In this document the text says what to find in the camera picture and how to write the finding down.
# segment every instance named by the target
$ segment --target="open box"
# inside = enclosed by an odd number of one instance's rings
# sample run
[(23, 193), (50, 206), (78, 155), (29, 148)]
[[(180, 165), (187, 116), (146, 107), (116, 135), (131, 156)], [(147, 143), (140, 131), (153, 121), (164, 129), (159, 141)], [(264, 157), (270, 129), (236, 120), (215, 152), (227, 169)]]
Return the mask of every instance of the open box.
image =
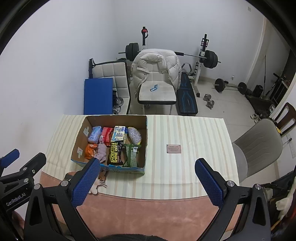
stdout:
[[(126, 173), (145, 173), (146, 162), (146, 146), (147, 146), (147, 117), (145, 115), (90, 115), (86, 116), (82, 126), (76, 137), (74, 148), (71, 155), (71, 160), (77, 163), (79, 166), (84, 167), (88, 162), (85, 158), (85, 148), (88, 144), (88, 137), (92, 132), (93, 126), (112, 127), (126, 126), (136, 128), (141, 136), (142, 142), (136, 160), (138, 167), (120, 167), (114, 165), (108, 165), (107, 161), (101, 164), (101, 170), (111, 172), (126, 172)], [(130, 138), (126, 139), (126, 143), (131, 143)], [(107, 159), (109, 158), (110, 149), (107, 148)], [(126, 160), (125, 148), (121, 151), (121, 160)]]

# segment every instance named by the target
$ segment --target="white puffer jacket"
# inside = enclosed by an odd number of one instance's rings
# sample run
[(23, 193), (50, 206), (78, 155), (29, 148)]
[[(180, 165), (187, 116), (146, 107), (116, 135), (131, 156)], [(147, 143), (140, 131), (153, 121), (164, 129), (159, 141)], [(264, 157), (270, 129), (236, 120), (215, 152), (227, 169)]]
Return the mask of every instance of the white puffer jacket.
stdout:
[(168, 72), (168, 78), (172, 82), (175, 91), (179, 89), (182, 68), (175, 52), (166, 49), (145, 49), (136, 56), (131, 65), (136, 97), (138, 88), (147, 79), (149, 74), (147, 61), (157, 62), (160, 71), (166, 70)]

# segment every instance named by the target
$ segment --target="blue gripper pad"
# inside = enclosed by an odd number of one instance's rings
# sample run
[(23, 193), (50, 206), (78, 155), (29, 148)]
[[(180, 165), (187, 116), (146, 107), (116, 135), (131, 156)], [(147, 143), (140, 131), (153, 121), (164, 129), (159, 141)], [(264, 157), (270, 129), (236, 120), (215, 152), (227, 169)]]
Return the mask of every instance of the blue gripper pad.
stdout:
[(6, 156), (0, 159), (0, 165), (2, 168), (7, 168), (11, 163), (20, 157), (20, 152), (18, 149), (14, 149), (9, 152)]
[(226, 193), (223, 192), (223, 189), (221, 188), (221, 184), (219, 185), (215, 180), (213, 176), (215, 174), (215, 171), (213, 171), (213, 169), (209, 166), (209, 164), (207, 164), (205, 159), (199, 158), (196, 160), (195, 174), (200, 180), (212, 204), (214, 206), (218, 206), (219, 208), (221, 208), (223, 205), (224, 196), (226, 195)]
[(98, 159), (94, 158), (92, 164), (85, 171), (82, 178), (78, 181), (77, 185), (72, 190), (72, 205), (76, 208), (83, 204), (91, 186), (100, 174), (101, 166)]

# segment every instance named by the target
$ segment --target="chair backrest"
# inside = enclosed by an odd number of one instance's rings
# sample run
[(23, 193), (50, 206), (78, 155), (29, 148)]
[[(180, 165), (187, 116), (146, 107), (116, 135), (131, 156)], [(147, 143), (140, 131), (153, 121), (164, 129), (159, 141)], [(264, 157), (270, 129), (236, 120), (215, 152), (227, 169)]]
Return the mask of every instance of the chair backrest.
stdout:
[(262, 119), (234, 142), (243, 151), (247, 177), (275, 162), (283, 149), (281, 136), (270, 119)]
[[(288, 107), (288, 113), (278, 122), (277, 119), (280, 117), (280, 115), (282, 114), (282, 112), (284, 111), (284, 109)], [(277, 117), (274, 119), (275, 121), (275, 125), (277, 128), (279, 128), (280, 130), (290, 122), (290, 120), (294, 119), (295, 122), (290, 125), (287, 129), (285, 129), (281, 134), (284, 135), (286, 134), (290, 129), (292, 129), (295, 125), (296, 125), (296, 110), (295, 108), (290, 104), (290, 103), (286, 103), (283, 108), (281, 109), (280, 113), (277, 115)]]
[(95, 64), (90, 59), (89, 78), (113, 78), (113, 90), (117, 96), (123, 98), (120, 115), (127, 115), (131, 104), (131, 92), (128, 85), (127, 65), (125, 61), (110, 61)]
[(168, 71), (167, 70), (159, 70), (157, 62), (147, 62), (147, 68), (149, 70), (149, 75), (146, 81), (167, 81), (171, 82), (168, 78)]

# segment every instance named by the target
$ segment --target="green package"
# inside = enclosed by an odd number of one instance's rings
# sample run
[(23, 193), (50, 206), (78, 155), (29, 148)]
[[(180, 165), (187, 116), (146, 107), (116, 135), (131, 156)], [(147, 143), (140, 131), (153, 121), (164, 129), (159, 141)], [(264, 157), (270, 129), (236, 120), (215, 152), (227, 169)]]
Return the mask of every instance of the green package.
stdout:
[(141, 145), (135, 144), (124, 144), (126, 147), (126, 161), (123, 164), (123, 167), (138, 167), (136, 156)]

